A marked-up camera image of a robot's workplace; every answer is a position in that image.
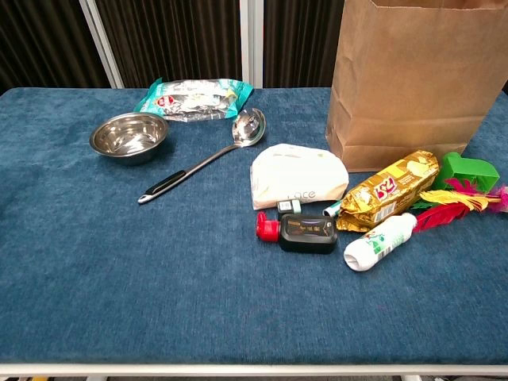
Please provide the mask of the teal silver snack packet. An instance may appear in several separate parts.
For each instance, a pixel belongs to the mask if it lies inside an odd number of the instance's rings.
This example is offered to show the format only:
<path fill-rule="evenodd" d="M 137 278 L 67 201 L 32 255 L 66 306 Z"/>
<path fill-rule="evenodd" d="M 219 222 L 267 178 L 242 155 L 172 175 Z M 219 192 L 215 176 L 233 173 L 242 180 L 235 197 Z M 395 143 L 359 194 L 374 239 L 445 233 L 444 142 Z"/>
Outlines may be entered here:
<path fill-rule="evenodd" d="M 169 121 L 206 121 L 236 117 L 253 86 L 235 79 L 186 79 L 165 83 L 158 78 L 134 107 L 137 113 Z"/>

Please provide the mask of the brown paper carrier bag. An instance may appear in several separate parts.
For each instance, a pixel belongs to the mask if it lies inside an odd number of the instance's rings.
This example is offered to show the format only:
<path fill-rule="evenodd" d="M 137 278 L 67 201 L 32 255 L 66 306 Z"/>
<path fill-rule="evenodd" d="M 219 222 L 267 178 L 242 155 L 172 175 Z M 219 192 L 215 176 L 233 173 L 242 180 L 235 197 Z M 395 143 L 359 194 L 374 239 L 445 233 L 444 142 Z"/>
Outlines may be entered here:
<path fill-rule="evenodd" d="M 508 0 L 344 0 L 326 139 L 350 172 L 462 152 L 508 82 Z"/>

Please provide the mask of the green plastic toy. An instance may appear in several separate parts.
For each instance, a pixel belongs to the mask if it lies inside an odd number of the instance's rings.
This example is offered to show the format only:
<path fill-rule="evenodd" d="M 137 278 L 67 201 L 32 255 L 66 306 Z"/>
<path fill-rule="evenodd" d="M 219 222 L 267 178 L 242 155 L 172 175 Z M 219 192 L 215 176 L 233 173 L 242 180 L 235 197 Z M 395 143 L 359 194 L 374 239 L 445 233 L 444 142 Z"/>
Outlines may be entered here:
<path fill-rule="evenodd" d="M 449 152 L 442 156 L 440 172 L 433 185 L 433 190 L 451 189 L 446 183 L 448 179 L 466 180 L 482 192 L 491 191 L 499 180 L 495 167 L 485 160 L 463 158 L 457 152 Z"/>

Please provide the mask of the white tissue pack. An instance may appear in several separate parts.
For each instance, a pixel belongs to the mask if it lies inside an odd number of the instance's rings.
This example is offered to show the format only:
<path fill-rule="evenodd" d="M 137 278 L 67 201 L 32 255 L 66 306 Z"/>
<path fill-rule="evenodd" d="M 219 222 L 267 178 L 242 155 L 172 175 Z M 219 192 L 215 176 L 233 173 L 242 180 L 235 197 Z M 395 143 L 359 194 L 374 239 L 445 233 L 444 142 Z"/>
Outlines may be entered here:
<path fill-rule="evenodd" d="M 262 210 L 278 202 L 339 200 L 349 176 L 337 156 L 323 149 L 276 144 L 263 150 L 250 167 L 252 207 Z"/>

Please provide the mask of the white bottle green print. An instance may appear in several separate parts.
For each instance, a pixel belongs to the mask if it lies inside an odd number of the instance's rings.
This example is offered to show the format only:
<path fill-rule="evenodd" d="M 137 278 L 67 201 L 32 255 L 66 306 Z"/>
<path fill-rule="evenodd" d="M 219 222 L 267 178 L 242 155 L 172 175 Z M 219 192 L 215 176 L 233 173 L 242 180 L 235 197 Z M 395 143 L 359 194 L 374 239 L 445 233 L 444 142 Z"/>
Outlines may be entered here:
<path fill-rule="evenodd" d="M 367 271 L 387 254 L 407 242 L 417 218 L 410 213 L 391 216 L 374 229 L 354 240 L 344 250 L 344 261 L 353 271 Z"/>

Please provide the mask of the gold biscuit packet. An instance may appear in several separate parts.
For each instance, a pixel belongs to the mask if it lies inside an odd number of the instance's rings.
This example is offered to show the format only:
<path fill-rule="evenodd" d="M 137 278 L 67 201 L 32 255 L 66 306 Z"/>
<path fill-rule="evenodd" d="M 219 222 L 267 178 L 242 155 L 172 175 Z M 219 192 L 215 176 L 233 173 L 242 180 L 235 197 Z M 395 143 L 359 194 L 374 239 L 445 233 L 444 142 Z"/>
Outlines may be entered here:
<path fill-rule="evenodd" d="M 439 174 L 434 154 L 418 150 L 353 187 L 341 200 L 336 221 L 341 231 L 367 232 L 412 206 Z"/>

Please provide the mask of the stainless steel bowl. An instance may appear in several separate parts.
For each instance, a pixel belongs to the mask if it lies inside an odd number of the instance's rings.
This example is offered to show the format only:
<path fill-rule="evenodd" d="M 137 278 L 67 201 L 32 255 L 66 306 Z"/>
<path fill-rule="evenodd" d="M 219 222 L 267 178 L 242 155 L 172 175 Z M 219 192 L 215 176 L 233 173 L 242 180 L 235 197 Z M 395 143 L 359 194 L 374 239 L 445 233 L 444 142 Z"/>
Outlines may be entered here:
<path fill-rule="evenodd" d="M 152 160 L 168 133 L 169 124 L 162 117 L 132 112 L 103 122 L 90 135 L 89 143 L 99 155 L 134 166 Z"/>

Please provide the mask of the dark pleated curtain panel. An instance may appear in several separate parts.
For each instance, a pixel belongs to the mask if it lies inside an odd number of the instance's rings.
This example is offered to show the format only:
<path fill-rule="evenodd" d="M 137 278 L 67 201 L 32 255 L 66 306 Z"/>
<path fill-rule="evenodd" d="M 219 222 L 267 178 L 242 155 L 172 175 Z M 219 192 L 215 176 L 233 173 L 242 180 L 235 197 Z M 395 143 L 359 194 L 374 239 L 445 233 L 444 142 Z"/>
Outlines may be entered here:
<path fill-rule="evenodd" d="M 127 88 L 241 79 L 239 0 L 95 0 Z"/>
<path fill-rule="evenodd" d="M 0 0 L 0 95 L 109 85 L 79 0 Z"/>
<path fill-rule="evenodd" d="M 344 0 L 264 0 L 263 86 L 330 87 Z"/>

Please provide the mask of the blue felt table cover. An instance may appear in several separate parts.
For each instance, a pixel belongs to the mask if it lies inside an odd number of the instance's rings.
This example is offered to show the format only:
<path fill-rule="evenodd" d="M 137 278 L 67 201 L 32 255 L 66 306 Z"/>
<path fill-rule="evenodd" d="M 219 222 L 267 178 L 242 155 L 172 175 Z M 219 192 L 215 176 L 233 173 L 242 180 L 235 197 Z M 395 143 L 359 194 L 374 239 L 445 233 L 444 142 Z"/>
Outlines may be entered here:
<path fill-rule="evenodd" d="M 416 234 L 370 271 L 256 238 L 249 168 L 279 143 L 325 148 L 329 89 L 256 90 L 263 141 L 154 202 L 152 184 L 231 141 L 177 123 L 148 164 L 90 134 L 142 89 L 0 95 L 0 364 L 508 364 L 508 214 Z"/>

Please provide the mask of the colourful feather shuttlecock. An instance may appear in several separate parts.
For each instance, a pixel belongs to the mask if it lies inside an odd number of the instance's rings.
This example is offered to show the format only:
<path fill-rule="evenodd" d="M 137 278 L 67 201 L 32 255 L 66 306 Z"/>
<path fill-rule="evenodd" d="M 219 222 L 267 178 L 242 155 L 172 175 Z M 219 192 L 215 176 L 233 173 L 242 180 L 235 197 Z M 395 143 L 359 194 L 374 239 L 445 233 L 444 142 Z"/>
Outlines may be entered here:
<path fill-rule="evenodd" d="M 482 192 L 467 179 L 451 178 L 445 182 L 452 187 L 451 190 L 422 191 L 419 194 L 420 201 L 413 204 L 415 209 L 421 209 L 421 204 L 430 204 L 429 208 L 417 216 L 415 233 L 449 225 L 470 212 L 508 213 L 508 185 Z"/>

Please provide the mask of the white aluminium frame post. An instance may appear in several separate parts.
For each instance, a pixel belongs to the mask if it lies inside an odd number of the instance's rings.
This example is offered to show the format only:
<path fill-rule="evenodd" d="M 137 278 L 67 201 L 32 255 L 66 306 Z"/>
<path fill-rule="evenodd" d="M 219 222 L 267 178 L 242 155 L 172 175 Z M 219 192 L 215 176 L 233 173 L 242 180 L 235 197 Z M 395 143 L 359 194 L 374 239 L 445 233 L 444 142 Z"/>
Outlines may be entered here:
<path fill-rule="evenodd" d="M 239 0 L 242 80 L 264 87 L 264 0 Z"/>
<path fill-rule="evenodd" d="M 114 89 L 124 88 L 124 82 L 119 71 L 117 61 L 111 48 L 106 29 L 102 22 L 95 0 L 79 0 L 87 26 L 94 41 L 102 67 L 110 86 Z"/>

